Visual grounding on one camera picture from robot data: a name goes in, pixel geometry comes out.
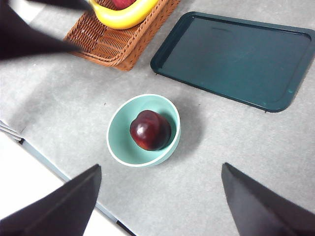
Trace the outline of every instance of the tray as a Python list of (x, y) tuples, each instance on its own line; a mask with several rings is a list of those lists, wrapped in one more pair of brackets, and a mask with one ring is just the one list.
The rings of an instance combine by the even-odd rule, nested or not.
[(286, 109), (315, 52), (315, 31), (189, 12), (151, 61), (157, 74), (269, 112)]
[[(111, 0), (97, 2), (115, 9)], [(72, 52), (76, 56), (103, 66), (129, 71), (179, 2), (180, 0), (160, 0), (144, 22), (125, 30), (106, 27), (93, 12), (85, 12), (64, 40), (83, 49), (79, 53)]]

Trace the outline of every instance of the mint green bowl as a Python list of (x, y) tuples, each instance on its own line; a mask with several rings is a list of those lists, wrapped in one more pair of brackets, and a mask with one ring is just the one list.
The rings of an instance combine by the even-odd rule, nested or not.
[[(132, 139), (129, 128), (143, 110), (152, 110), (164, 116), (171, 125), (168, 144), (157, 151), (146, 151)], [(143, 94), (125, 102), (113, 115), (107, 130), (107, 146), (111, 155), (121, 164), (131, 167), (154, 166), (165, 161), (176, 149), (181, 135), (181, 122), (174, 104), (156, 94)]]

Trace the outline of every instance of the bowl rim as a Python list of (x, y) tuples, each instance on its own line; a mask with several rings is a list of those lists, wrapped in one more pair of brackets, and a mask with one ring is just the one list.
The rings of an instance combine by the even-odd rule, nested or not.
[[(177, 117), (177, 126), (176, 126), (176, 133), (175, 133), (175, 136), (174, 136), (174, 139), (173, 141), (168, 145), (168, 147), (165, 149), (165, 151), (158, 157), (156, 157), (155, 159), (153, 159), (152, 161), (149, 161), (149, 162), (145, 162), (145, 163), (142, 163), (142, 164), (131, 164), (131, 163), (128, 163), (128, 162), (124, 162), (122, 161), (120, 158), (118, 158), (114, 152), (112, 151), (110, 145), (109, 145), (109, 129), (112, 125), (112, 122), (114, 120), (114, 118), (116, 117), (117, 113), (126, 105), (128, 104), (129, 102), (137, 99), (137, 98), (140, 98), (140, 97), (145, 97), (145, 96), (156, 96), (156, 97), (160, 97), (164, 100), (166, 100), (174, 109), (175, 113), (176, 113), (176, 117)], [(180, 129), (181, 129), (181, 120), (180, 120), (180, 117), (179, 117), (179, 113), (177, 111), (177, 108), (175, 107), (175, 105), (166, 97), (162, 96), (162, 95), (158, 95), (158, 94), (154, 94), (154, 93), (146, 93), (146, 94), (141, 94), (141, 95), (138, 95), (138, 96), (135, 96), (135, 97), (132, 97), (131, 99), (129, 99), (128, 101), (124, 102), (123, 105), (121, 105), (116, 111), (115, 113), (113, 114), (113, 116), (111, 117), (110, 121), (109, 121), (109, 125), (108, 125), (108, 128), (107, 128), (107, 132), (106, 132), (106, 143), (107, 143), (107, 148), (110, 152), (110, 154), (112, 155), (112, 157), (118, 161), (119, 163), (125, 165), (125, 166), (130, 166), (130, 167), (145, 167), (145, 166), (150, 166), (156, 162), (158, 162), (159, 160), (161, 160), (163, 157), (165, 157), (165, 155), (173, 148), (173, 146), (175, 145), (176, 143), (176, 140), (178, 139), (178, 136), (180, 135)]]

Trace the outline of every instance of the dark green tray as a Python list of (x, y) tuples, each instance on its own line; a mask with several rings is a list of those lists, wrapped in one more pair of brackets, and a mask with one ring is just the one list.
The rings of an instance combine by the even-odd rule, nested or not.
[(151, 60), (157, 74), (269, 112), (287, 108), (315, 53), (315, 31), (189, 12)]

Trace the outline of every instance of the red apple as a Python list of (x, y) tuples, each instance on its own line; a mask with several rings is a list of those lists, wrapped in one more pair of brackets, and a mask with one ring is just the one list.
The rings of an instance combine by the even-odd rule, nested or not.
[(125, 9), (132, 5), (136, 0), (112, 0), (113, 4), (119, 9)]
[(159, 113), (145, 110), (131, 123), (130, 134), (138, 146), (154, 151), (167, 144), (171, 137), (171, 126)]

